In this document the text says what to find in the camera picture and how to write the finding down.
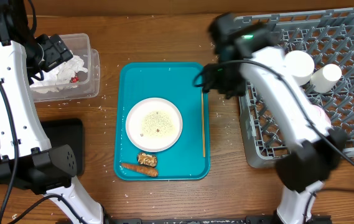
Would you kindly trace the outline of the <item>white paper cup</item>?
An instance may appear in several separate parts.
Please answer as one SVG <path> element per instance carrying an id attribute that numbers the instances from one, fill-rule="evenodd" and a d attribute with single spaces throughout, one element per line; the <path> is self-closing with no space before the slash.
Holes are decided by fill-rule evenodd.
<path id="1" fill-rule="evenodd" d="M 314 91 L 326 93 L 330 91 L 341 79 L 342 70 L 338 65 L 328 64 L 317 70 L 310 79 L 310 84 L 314 86 Z"/>

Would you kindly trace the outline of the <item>small pink bowl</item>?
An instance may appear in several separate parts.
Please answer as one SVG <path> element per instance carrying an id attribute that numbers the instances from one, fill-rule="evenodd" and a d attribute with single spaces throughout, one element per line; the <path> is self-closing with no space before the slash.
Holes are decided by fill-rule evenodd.
<path id="1" fill-rule="evenodd" d="M 328 124 L 332 124 L 330 118 L 327 116 L 326 112 L 319 106 L 317 105 L 312 105 L 314 107 L 314 110 L 319 114 L 318 117 L 322 118 L 323 120 L 325 120 L 326 122 L 328 122 Z"/>

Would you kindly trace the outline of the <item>large white pink-rimmed plate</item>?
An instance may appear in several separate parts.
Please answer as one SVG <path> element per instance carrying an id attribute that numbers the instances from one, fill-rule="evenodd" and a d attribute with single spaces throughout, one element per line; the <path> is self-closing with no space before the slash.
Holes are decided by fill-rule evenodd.
<path id="1" fill-rule="evenodd" d="M 125 125 L 131 143 L 146 152 L 161 152 L 172 147 L 183 129 L 180 111 L 163 98 L 147 98 L 135 104 Z"/>

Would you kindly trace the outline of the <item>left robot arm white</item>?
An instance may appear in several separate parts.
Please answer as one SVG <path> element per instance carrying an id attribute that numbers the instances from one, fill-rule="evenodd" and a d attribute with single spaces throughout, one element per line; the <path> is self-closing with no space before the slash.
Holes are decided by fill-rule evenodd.
<path id="1" fill-rule="evenodd" d="M 30 85 L 73 55 L 58 35 L 35 36 L 24 1 L 0 1 L 0 184 L 51 200 L 72 223 L 110 223 L 78 180 L 68 144 L 53 147 L 37 116 Z"/>

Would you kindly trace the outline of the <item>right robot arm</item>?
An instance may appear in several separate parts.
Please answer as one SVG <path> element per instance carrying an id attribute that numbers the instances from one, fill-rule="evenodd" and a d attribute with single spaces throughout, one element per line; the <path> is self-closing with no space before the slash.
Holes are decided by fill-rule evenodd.
<path id="1" fill-rule="evenodd" d="M 232 14 L 217 16 L 208 28 L 218 63 L 198 74 L 204 93 L 217 90 L 227 99 L 244 96 L 246 84 L 272 113 L 290 154 L 275 163 L 284 184 L 273 223 L 309 223 L 311 207 L 324 181 L 336 169 L 348 136 L 318 118 L 318 112 L 287 71 L 285 51 L 265 24 L 240 27 Z"/>

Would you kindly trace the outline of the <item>white tissue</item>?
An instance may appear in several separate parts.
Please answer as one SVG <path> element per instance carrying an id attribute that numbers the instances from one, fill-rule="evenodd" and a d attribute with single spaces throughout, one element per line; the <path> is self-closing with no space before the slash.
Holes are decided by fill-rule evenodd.
<path id="1" fill-rule="evenodd" d="M 71 83 L 72 77 L 77 77 L 78 72 L 88 72 L 84 67 L 84 61 L 79 56 L 74 55 L 72 59 L 62 63 L 49 72 L 43 72 L 44 80 L 35 81 L 30 88 L 37 93 L 46 94 L 48 92 L 59 92 L 64 85 Z"/>

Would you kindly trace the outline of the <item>wooden chopstick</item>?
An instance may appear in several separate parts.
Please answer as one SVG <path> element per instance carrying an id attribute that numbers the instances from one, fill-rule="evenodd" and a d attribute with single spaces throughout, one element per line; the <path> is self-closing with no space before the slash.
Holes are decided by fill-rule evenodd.
<path id="1" fill-rule="evenodd" d="M 206 157 L 206 149 L 205 149 L 205 118 L 204 118 L 204 97 L 203 91 L 201 91 L 201 114 L 202 114 L 202 152 L 203 157 Z"/>

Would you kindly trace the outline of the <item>pale green bowl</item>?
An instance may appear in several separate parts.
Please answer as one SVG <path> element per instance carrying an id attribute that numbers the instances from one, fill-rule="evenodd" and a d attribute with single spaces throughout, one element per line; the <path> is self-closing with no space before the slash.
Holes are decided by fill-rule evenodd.
<path id="1" fill-rule="evenodd" d="M 308 53 L 301 50 L 293 50 L 286 54 L 284 62 L 287 71 L 299 86 L 305 85 L 310 81 L 315 63 Z"/>

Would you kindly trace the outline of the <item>orange carrot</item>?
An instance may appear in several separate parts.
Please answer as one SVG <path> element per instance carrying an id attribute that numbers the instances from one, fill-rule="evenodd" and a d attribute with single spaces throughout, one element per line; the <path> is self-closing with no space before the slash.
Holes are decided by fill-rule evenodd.
<path id="1" fill-rule="evenodd" d="M 140 174 L 144 174 L 149 177 L 157 177 L 159 175 L 158 170 L 154 167 L 128 164 L 128 163 L 121 163 L 121 167 L 128 169 L 128 170 L 132 170 L 132 171 L 140 173 Z"/>

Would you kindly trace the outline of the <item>brown granola bar piece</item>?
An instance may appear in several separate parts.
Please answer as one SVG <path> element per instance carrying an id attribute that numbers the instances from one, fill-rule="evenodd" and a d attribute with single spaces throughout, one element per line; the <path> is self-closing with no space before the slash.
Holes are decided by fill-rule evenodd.
<path id="1" fill-rule="evenodd" d="M 137 162 L 143 166 L 156 167 L 157 157 L 154 154 L 147 154 L 145 152 L 140 152 L 137 155 Z"/>

